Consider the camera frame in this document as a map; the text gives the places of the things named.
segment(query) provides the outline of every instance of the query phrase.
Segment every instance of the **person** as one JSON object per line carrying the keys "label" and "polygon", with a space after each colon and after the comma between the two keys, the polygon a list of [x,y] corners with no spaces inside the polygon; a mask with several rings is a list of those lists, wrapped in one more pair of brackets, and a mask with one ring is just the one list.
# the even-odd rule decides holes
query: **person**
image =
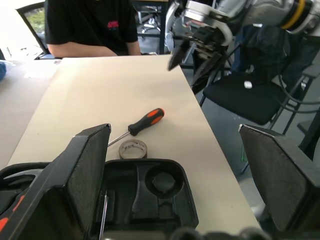
{"label": "person", "polygon": [[46,0],[45,41],[56,58],[140,55],[131,0]]}

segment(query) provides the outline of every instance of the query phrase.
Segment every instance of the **table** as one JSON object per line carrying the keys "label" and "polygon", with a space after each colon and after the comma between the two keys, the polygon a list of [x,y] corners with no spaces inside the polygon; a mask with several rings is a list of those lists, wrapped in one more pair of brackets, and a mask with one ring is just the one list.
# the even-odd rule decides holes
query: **table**
{"label": "table", "polygon": [[0,169],[7,166],[49,86],[55,62],[15,62],[0,81]]}
{"label": "table", "polygon": [[[133,0],[135,6],[151,6],[161,7],[160,15],[160,40],[159,40],[159,53],[165,53],[165,37],[166,37],[166,16],[168,11],[169,0]],[[144,37],[158,37],[158,34],[138,33],[138,36]]]}
{"label": "table", "polygon": [[[167,71],[169,59],[64,59],[9,165],[50,162],[75,134],[103,123],[111,124],[113,140],[148,111],[163,108],[163,120],[135,138],[147,144],[149,158],[183,166],[199,218],[197,229],[236,234],[259,227],[181,68]],[[121,142],[108,148],[107,161],[119,158]]]}

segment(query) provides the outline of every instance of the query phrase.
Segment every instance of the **screwdriver shaft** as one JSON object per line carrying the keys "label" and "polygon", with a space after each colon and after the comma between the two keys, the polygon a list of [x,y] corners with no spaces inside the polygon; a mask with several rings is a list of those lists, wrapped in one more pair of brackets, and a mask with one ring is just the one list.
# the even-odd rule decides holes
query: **screwdriver shaft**
{"label": "screwdriver shaft", "polygon": [[115,140],[109,142],[108,147],[110,147],[112,144],[118,142],[119,140],[123,139],[125,136],[128,136],[130,132],[126,132],[125,134],[121,135],[120,137],[116,138]]}

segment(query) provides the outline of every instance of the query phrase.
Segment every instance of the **black tool case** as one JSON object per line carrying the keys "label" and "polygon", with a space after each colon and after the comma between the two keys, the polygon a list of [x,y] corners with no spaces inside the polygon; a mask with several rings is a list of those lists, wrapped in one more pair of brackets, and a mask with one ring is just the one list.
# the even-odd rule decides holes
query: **black tool case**
{"label": "black tool case", "polygon": [[4,177],[44,168],[2,227],[0,222],[0,240],[97,240],[106,194],[105,232],[169,235],[195,228],[199,221],[184,169],[165,159],[105,162],[110,131],[109,124],[82,131],[49,164],[0,171],[1,198]]}

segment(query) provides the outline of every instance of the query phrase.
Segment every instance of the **blue object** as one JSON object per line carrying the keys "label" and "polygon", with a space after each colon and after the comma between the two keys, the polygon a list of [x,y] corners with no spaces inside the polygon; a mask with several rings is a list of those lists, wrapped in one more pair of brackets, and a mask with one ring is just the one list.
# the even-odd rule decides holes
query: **blue object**
{"label": "blue object", "polygon": [[4,62],[0,62],[0,80],[2,80],[7,72],[6,64]]}

